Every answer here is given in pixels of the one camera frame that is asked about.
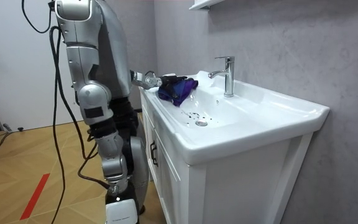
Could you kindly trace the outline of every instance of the white sink basin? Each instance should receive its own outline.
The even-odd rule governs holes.
[[[199,85],[180,107],[160,100],[158,88],[144,91],[189,165],[312,133],[329,113],[326,106],[239,81],[235,96],[226,98],[224,77],[207,74],[188,76]],[[199,120],[208,125],[196,125]]]

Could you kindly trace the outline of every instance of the red tape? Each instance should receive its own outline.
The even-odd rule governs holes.
[[[32,196],[29,200],[29,203],[27,204],[26,208],[24,209],[24,212],[23,212],[22,216],[20,217],[20,220],[30,217],[30,215],[35,207],[35,204],[37,203],[38,199],[40,198],[42,190],[44,189],[45,184],[48,181],[49,175],[50,174],[44,174],[42,176],[40,182],[38,183],[37,188],[35,189],[34,193],[32,194]]]

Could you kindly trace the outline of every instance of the purple cloth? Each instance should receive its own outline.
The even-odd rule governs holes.
[[[176,93],[178,98],[175,99],[172,94],[169,94],[166,89],[161,87],[158,89],[158,97],[161,100],[171,101],[175,106],[180,106],[190,95],[191,91],[195,90],[197,86],[198,81],[189,78],[173,85],[173,91]]]

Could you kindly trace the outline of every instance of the faucet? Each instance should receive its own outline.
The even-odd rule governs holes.
[[[216,57],[217,58],[224,58],[226,63],[225,70],[211,72],[208,74],[209,78],[215,78],[217,75],[224,75],[225,76],[225,86],[224,86],[224,96],[225,97],[232,97],[234,96],[233,88],[234,88],[234,56],[227,56],[227,57]]]

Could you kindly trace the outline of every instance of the faucet handle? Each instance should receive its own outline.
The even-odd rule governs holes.
[[[226,63],[232,63],[236,59],[235,56],[222,56],[222,57],[216,57],[215,59],[218,59],[218,58],[224,58]]]

